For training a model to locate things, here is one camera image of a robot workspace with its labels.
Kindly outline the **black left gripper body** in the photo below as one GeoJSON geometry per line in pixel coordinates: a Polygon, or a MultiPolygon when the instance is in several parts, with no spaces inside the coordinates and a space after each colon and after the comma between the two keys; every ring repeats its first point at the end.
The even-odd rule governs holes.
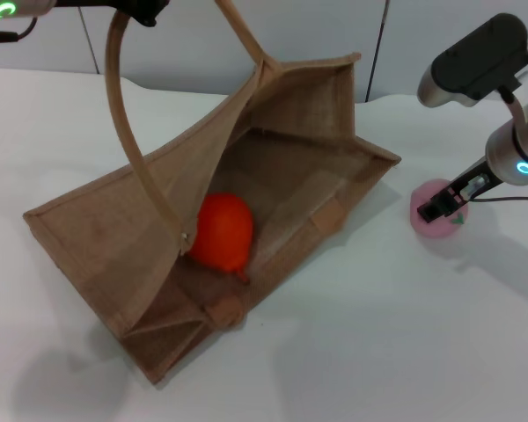
{"type": "Polygon", "coordinates": [[[169,0],[59,0],[55,7],[110,7],[131,17],[134,11],[159,14],[169,3],[169,0]]]}

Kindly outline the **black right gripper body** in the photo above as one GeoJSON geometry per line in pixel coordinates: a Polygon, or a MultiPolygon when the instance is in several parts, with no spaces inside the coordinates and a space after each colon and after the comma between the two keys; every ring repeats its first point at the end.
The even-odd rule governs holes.
{"type": "Polygon", "coordinates": [[[443,207],[463,207],[471,199],[495,188],[495,174],[485,157],[452,180],[439,192],[439,204],[443,207]]]}

